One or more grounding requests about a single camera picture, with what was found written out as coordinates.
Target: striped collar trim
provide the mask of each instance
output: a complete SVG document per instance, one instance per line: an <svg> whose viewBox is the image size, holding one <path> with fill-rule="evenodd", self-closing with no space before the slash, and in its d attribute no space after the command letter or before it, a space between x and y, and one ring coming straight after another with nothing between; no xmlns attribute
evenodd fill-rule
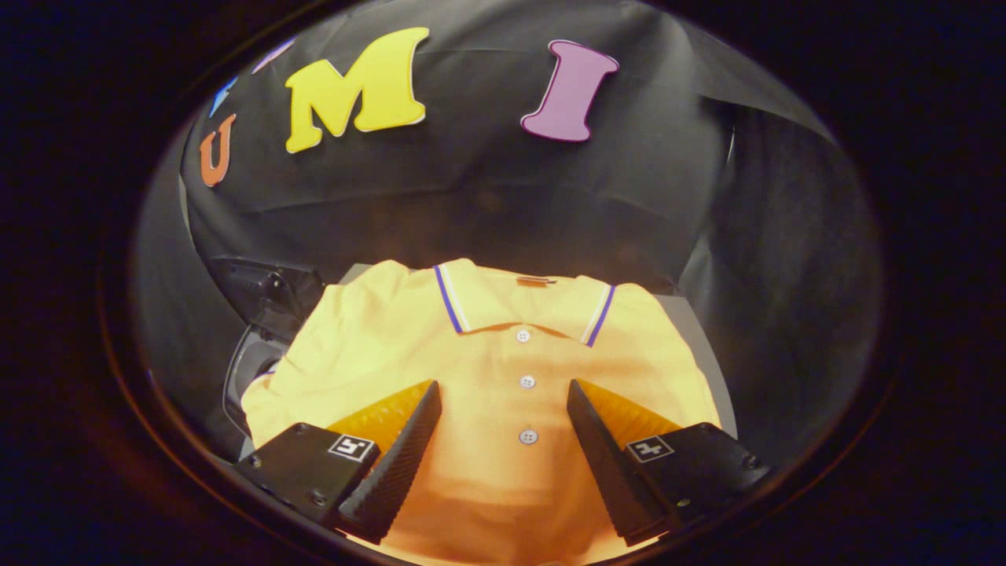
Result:
<svg viewBox="0 0 1006 566"><path fill-rule="evenodd" d="M479 266L467 258L434 265L441 301L455 333L464 335L500 325L527 324L562 334L593 348L608 319L614 286L580 275L563 279L547 309L521 320L504 298L487 285Z"/></svg>

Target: foam letter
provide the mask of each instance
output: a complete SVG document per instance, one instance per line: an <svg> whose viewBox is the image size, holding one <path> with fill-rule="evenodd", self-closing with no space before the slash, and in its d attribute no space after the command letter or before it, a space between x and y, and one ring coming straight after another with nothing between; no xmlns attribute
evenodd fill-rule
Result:
<svg viewBox="0 0 1006 566"><path fill-rule="evenodd" d="M220 158L216 167L213 166L213 138L216 132L210 132L206 139L199 144L199 170L202 172L202 182L206 186L213 186L223 180L223 175L227 174L227 165L230 164L230 125L234 123L236 114L231 114L224 120L218 130L220 131Z"/></svg>
<svg viewBox="0 0 1006 566"><path fill-rule="evenodd" d="M426 27L410 27L378 37L363 49L345 76L328 59L291 74L287 79L292 90L287 151L297 153L321 143L321 128L314 125L312 111L333 136L341 136L361 93L363 104L353 121L361 132L422 122L427 107L412 96L412 55L428 35Z"/></svg>
<svg viewBox="0 0 1006 566"><path fill-rule="evenodd" d="M528 133L559 141L585 141L591 137L586 113L601 79L619 69L612 57L565 39L548 43L555 54L552 79L534 114L520 119Z"/></svg>

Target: button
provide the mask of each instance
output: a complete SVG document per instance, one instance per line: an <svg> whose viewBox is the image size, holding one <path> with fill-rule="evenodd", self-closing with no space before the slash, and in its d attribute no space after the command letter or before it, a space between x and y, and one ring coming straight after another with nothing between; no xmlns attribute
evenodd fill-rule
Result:
<svg viewBox="0 0 1006 566"><path fill-rule="evenodd" d="M520 441L522 444L534 444L538 441L538 433L531 429L522 430L520 432Z"/></svg>

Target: yellow letter m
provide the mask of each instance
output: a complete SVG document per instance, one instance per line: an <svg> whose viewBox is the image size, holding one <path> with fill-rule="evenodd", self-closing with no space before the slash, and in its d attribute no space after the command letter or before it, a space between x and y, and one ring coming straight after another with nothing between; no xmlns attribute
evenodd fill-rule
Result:
<svg viewBox="0 0 1006 566"><path fill-rule="evenodd" d="M345 76L328 59L291 74L287 78L292 90L287 151L297 153L321 143L321 128L314 125L312 111L333 136L341 136L361 93L363 103L353 121L361 132L422 122L427 107L412 96L412 55L429 34L426 27L410 27L378 37L363 49Z"/></svg>

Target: yellow polo shirt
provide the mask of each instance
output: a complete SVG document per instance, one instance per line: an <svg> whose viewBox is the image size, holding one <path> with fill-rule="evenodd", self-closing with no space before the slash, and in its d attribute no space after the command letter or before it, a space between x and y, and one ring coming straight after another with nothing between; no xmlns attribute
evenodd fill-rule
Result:
<svg viewBox="0 0 1006 566"><path fill-rule="evenodd" d="M401 511L379 547L353 540L430 565L625 554L566 414L570 380L681 426L719 418L650 294L548 278L522 281L467 258L411 273L385 260L329 286L276 373L244 393L256 446L296 422L327 427L437 380L443 413Z"/></svg>

